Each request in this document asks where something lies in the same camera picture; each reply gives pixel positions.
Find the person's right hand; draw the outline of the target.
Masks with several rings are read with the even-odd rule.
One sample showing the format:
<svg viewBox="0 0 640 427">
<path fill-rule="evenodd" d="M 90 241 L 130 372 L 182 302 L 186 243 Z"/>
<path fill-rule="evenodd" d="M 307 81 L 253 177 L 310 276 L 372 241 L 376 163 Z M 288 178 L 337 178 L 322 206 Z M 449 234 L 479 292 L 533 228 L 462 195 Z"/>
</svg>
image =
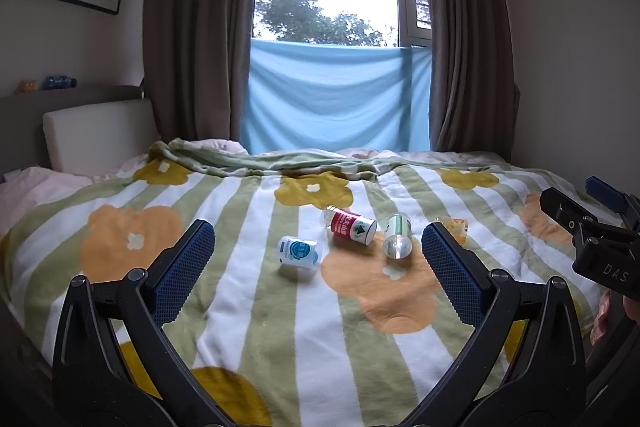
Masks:
<svg viewBox="0 0 640 427">
<path fill-rule="evenodd" d="M 611 291 L 605 291 L 600 299 L 598 313 L 589 335 L 592 347 L 596 347 L 608 332 L 608 325 L 610 325 L 611 322 L 612 306 L 612 293 Z M 623 308 L 627 317 L 634 320 L 637 324 L 640 324 L 640 303 L 638 303 L 638 301 L 623 297 Z"/>
</svg>

